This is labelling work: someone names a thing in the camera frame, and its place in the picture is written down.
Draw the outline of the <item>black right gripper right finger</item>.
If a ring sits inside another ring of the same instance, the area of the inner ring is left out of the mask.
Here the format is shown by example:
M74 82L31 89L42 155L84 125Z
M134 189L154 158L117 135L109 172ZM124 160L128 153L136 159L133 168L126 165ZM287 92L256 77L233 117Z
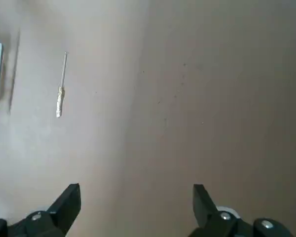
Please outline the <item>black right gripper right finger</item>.
M292 237L282 223L258 218L249 224L228 210L218 210L205 187L193 185L193 211L198 228L194 237Z

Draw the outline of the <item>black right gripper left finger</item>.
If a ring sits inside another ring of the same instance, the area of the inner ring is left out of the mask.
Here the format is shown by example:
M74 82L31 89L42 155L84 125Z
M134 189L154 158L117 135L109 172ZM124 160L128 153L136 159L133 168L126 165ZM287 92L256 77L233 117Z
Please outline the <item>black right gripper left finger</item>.
M0 237L65 237L80 210L80 185L70 184L46 211L35 211L11 226L0 219Z

